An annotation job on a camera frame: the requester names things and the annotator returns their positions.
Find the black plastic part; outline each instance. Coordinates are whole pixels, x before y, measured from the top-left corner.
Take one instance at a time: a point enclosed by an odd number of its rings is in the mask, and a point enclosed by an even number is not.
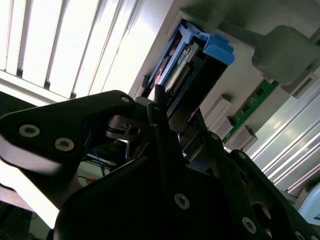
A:
[[[246,158],[242,159],[239,153],[244,154]],[[270,228],[273,239],[297,239],[295,231],[300,232],[305,239],[317,236],[311,225],[306,223],[304,218],[244,152],[233,150],[229,157],[235,160],[238,168],[248,179],[245,187],[251,204],[261,203],[270,213]]]
[[[1,158],[38,174],[71,178],[93,137],[95,144],[105,142],[108,121],[114,115],[131,116],[135,106],[130,96],[115,90],[7,114],[0,118]],[[25,124],[37,126],[40,134],[21,136],[19,128]],[[72,140],[74,148],[57,150],[58,138]]]
[[[155,100],[154,102],[162,109],[166,109],[166,90],[165,90],[165,87],[162,86],[162,85],[155,85],[155,92],[154,92],[154,95],[155,95]]]
[[[2,212],[0,212],[0,229],[2,228],[4,221],[7,219],[7,217],[13,211],[14,207],[15,206],[8,204],[6,207],[4,207],[4,210]]]
[[[223,226],[212,216],[225,215],[210,207],[222,202],[211,191],[215,182],[186,167],[190,209],[180,209],[172,196],[175,218],[168,218],[157,165],[154,159],[137,159],[76,192],[58,215],[54,239],[211,238],[212,226]]]
[[[193,66],[192,73],[167,111],[170,128],[176,132],[186,130],[188,121],[227,68],[226,64],[212,57],[205,60],[195,58]]]

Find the blue plastic latch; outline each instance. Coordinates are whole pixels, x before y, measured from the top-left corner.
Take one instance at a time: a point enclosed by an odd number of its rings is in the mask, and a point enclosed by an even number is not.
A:
[[[193,37],[198,37],[198,34],[195,33],[191,28],[185,27],[183,24],[180,24],[179,31],[182,35],[180,42],[189,44]]]
[[[199,38],[206,41],[203,52],[224,64],[231,65],[235,61],[234,48],[229,45],[228,39],[218,33],[201,32]]]

